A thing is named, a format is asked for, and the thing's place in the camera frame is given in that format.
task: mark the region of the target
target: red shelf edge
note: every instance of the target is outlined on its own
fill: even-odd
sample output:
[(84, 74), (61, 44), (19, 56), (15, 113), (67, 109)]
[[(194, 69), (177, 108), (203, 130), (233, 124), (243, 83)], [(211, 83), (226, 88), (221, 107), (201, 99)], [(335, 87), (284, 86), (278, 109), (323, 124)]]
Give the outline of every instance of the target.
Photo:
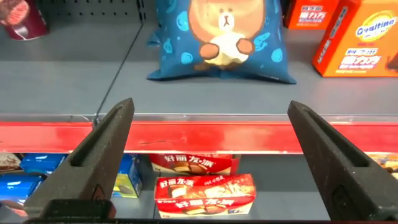
[[(332, 123), (364, 152), (398, 153), (398, 123)], [(91, 123), (0, 122), (0, 152), (69, 153)], [(126, 152), (301, 154), (288, 121), (134, 121)]]

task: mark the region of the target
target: pegboard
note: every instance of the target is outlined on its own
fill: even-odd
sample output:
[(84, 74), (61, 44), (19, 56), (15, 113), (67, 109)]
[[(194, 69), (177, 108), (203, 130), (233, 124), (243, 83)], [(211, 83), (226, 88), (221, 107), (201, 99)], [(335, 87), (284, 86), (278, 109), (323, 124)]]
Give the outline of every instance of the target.
[(140, 22), (140, 0), (36, 0), (46, 20)]
[(141, 13), (141, 21), (156, 22), (156, 0), (138, 0), (137, 3)]

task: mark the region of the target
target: ovaltine box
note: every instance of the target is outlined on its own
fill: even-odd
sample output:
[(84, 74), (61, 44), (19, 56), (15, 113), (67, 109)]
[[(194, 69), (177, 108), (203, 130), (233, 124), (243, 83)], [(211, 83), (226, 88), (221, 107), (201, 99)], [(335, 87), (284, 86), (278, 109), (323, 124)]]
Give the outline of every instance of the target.
[(155, 188), (162, 218), (248, 214), (255, 198), (250, 174), (159, 177)]
[(150, 154), (154, 171), (185, 175), (233, 175), (239, 155), (224, 154)]
[(324, 77), (398, 77), (397, 16), (397, 0), (341, 0), (313, 65)]

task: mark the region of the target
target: blue snack bag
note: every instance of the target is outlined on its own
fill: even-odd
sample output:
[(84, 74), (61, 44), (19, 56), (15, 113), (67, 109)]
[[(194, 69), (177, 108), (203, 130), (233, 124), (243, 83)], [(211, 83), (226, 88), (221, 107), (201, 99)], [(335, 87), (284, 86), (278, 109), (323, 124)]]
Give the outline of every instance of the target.
[(287, 71), (279, 0), (160, 1), (160, 69), (148, 79), (199, 75), (296, 83)]

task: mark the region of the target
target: brown bear character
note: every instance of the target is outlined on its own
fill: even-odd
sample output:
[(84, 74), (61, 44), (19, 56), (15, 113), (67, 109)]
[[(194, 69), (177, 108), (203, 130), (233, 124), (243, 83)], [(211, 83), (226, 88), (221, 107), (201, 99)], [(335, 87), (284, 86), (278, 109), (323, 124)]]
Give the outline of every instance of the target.
[(190, 29), (202, 43), (205, 61), (195, 68), (226, 69), (245, 62), (254, 52), (252, 38), (262, 30), (265, 17), (264, 0), (191, 0)]

